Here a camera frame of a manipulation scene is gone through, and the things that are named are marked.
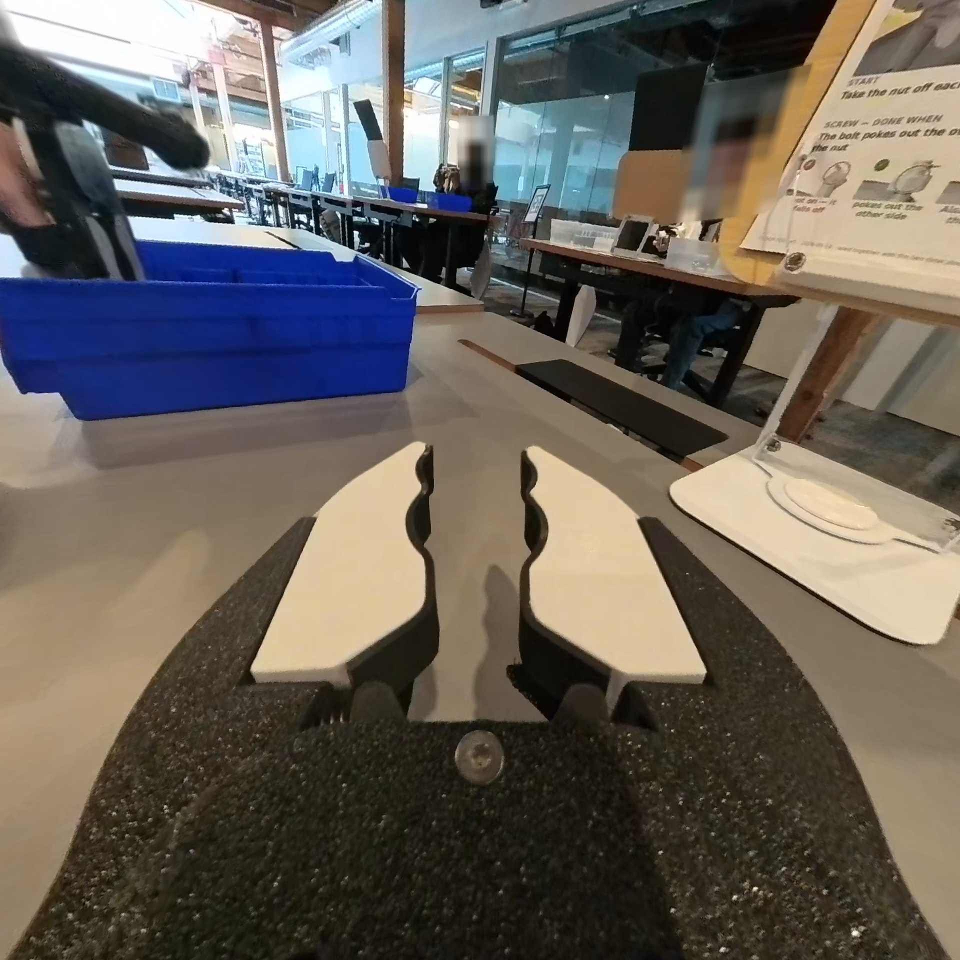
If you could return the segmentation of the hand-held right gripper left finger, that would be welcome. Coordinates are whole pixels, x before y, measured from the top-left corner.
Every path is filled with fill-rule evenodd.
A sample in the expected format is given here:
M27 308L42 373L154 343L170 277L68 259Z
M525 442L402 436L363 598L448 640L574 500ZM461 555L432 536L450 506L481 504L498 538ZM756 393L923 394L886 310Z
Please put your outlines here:
M439 651L433 490L434 450L414 441L320 507L249 667L256 684L378 682L409 697Z

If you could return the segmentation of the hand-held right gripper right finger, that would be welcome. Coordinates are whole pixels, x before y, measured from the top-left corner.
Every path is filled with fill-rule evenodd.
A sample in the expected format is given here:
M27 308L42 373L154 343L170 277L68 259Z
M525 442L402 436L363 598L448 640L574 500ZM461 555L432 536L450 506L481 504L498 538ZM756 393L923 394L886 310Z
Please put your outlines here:
M543 447L522 451L520 471L518 650L534 690L558 703L588 685L615 714L635 685L702 686L708 667L641 517Z

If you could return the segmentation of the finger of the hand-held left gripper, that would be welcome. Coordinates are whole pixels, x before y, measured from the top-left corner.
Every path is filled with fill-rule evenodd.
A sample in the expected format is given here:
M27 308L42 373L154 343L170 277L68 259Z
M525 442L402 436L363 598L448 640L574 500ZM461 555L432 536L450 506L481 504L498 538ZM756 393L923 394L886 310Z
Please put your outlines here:
M118 278L127 282L142 282L146 279L139 257L138 242L126 216L111 216L111 248Z

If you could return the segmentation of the large blue plastic bin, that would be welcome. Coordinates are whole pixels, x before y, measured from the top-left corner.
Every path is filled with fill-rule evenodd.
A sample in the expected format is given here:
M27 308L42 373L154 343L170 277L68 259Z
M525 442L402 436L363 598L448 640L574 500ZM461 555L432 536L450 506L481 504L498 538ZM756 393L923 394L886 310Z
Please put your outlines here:
M139 241L141 280L2 278L2 360L83 422L404 390L418 287L361 256Z

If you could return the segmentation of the person's left hand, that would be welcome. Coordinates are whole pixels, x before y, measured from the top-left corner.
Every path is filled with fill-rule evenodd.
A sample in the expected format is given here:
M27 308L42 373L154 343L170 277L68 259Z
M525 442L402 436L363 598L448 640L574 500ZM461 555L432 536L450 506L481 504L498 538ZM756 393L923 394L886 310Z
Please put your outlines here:
M45 211L25 172L18 140L10 126L1 124L1 210L18 227L43 226Z

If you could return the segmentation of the black desk mat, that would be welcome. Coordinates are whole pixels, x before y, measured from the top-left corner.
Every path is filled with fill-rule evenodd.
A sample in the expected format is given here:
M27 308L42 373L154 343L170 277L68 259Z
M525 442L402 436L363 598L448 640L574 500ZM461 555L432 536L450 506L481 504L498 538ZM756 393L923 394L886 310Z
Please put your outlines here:
M515 372L551 395L578 404L675 462L728 436L713 426L564 359L520 364Z

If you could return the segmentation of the white stand base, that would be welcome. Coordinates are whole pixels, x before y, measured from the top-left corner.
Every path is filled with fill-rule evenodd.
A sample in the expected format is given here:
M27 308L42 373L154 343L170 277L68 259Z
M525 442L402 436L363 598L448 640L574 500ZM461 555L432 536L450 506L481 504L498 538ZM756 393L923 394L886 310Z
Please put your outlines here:
M782 440L678 479L673 504L882 636L942 641L958 609L959 519Z

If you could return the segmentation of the long background desk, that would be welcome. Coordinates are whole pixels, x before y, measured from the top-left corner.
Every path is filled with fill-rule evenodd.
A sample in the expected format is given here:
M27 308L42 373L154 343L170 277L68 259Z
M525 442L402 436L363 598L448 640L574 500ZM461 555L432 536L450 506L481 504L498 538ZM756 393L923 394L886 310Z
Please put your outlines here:
M447 241L441 282L445 287L461 294L467 294L468 290L457 282L458 267L454 263L456 259L454 245L467 229L478 227L486 229L490 225L490 215L470 209L448 209L443 206L436 207L419 202L408 203L382 197L356 198L324 191L287 188L282 184L265 185L262 191L272 204L275 219L280 218L281 210L286 211L291 230L297 228L298 216L309 216L310 229L314 234L322 235L353 252L356 251L355 223L357 221L377 222L381 228L386 263L390 266L401 266L401 261L394 256L392 246L395 227L409 229L418 222L445 224Z

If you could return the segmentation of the wooden background table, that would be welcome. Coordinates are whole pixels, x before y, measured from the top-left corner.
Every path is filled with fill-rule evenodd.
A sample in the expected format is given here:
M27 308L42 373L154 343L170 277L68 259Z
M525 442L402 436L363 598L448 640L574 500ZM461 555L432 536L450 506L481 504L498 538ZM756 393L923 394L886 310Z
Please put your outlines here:
M562 282L556 317L535 320L538 332L558 341L566 341L572 330L574 303L586 288L605 295L620 297L637 304L637 316L620 335L614 353L619 367L640 371L642 376L656 378L660 365L639 368L647 331L663 331L662 341L669 341L674 327L689 317L714 313L728 300L747 306L742 318L726 331L706 334L699 353L719 347L726 357L713 380L688 371L683 385L700 400L714 408L726 402L737 376L750 351L764 314L774 308L785 308L798 302L798 297L781 293L764 293L757 285L734 278L708 273L672 269L661 261L630 259L612 253L564 245L551 241L524 239L521 246L533 256L539 254L538 272L546 278Z

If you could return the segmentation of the white tablet stand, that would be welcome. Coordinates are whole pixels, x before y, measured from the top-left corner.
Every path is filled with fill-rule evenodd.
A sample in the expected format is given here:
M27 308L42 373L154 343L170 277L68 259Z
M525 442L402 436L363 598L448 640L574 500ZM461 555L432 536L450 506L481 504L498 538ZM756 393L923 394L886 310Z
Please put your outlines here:
M657 227L655 220L644 215L630 214L624 217L620 222L611 253L618 258L643 257L644 247L651 234L656 233Z

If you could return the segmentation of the black panel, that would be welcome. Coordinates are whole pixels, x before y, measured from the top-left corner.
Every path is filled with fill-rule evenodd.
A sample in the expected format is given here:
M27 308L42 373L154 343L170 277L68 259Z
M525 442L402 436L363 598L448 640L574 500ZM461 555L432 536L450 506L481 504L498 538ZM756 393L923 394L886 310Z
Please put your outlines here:
M710 67L698 62L638 75L629 152L679 151L690 146Z

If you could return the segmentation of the white instruction sheet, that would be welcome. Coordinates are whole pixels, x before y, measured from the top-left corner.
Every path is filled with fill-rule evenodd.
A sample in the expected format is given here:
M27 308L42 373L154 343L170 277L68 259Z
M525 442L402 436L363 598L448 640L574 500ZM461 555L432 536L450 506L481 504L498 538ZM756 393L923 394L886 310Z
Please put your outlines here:
M959 3L877 2L744 250L958 299Z

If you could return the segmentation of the white instruction sign stand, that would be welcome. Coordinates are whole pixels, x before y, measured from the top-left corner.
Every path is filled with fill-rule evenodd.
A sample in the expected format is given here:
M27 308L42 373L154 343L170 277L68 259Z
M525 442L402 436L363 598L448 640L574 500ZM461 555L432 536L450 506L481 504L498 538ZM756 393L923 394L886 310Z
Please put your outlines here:
M770 212L780 196L787 168L797 152L811 120L831 90L840 68L854 47L864 24L878 2L836 2L826 19L806 62L805 84L794 87L784 101L784 114L776 134L774 148L767 155L766 173L756 165L753 172L769 177L774 183L771 202L754 207L756 187L745 194L739 213L733 219L731 234L721 241L724 265L739 279L761 286L781 289L796 296L836 303L841 306L869 309L873 312L927 322L937 326L958 328L958 298L948 299L924 292L911 292L900 287L853 283L836 277L813 277L814 285L800 282L793 272L786 271L785 254L755 251L741 247L755 220Z

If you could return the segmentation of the wooden stand post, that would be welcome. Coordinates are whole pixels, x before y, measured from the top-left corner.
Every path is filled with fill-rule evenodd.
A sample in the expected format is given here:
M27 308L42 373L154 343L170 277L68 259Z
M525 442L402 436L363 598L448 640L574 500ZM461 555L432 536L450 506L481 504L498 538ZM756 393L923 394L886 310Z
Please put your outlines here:
M796 387L784 389L783 412L776 418L775 433L786 441L809 438L822 419L857 358L863 343L874 333L882 316L869 311L838 306L816 344L810 359L800 364Z

